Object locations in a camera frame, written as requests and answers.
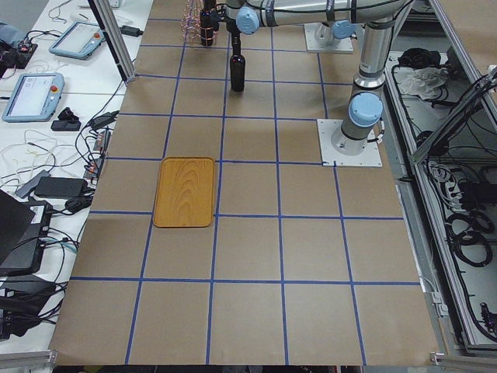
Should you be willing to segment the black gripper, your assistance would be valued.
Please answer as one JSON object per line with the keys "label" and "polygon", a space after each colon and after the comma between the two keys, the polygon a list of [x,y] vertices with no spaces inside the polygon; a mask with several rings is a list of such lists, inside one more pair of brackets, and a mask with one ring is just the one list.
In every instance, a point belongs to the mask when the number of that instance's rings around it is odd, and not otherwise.
{"label": "black gripper", "polygon": [[231,46],[233,55],[242,54],[241,32],[236,25],[235,19],[227,18],[226,27],[231,35]]}

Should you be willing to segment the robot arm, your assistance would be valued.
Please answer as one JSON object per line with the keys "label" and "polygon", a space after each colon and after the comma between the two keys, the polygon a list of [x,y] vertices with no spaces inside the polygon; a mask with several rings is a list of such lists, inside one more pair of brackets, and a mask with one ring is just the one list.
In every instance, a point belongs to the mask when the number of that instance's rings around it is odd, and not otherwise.
{"label": "robot arm", "polygon": [[337,48],[357,25],[364,27],[348,116],[331,136],[337,152],[356,156],[381,118],[381,88],[394,29],[411,7],[410,1],[228,1],[222,9],[236,58],[241,55],[241,34],[252,35],[261,27],[303,24],[313,33],[307,42],[316,51]]}
{"label": "robot arm", "polygon": [[350,38],[356,32],[356,24],[348,20],[333,23],[319,23],[314,31],[314,39],[321,47],[331,46],[340,40]]}

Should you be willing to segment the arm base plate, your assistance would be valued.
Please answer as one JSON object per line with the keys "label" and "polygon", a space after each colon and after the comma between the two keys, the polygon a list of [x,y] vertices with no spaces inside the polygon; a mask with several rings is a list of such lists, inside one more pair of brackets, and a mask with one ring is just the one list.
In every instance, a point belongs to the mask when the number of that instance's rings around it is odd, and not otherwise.
{"label": "arm base plate", "polygon": [[379,146],[371,129],[363,140],[352,140],[342,132],[342,120],[317,119],[323,166],[382,167]]}
{"label": "arm base plate", "polygon": [[351,54],[356,25],[347,20],[333,23],[307,23],[304,35],[308,52]]}

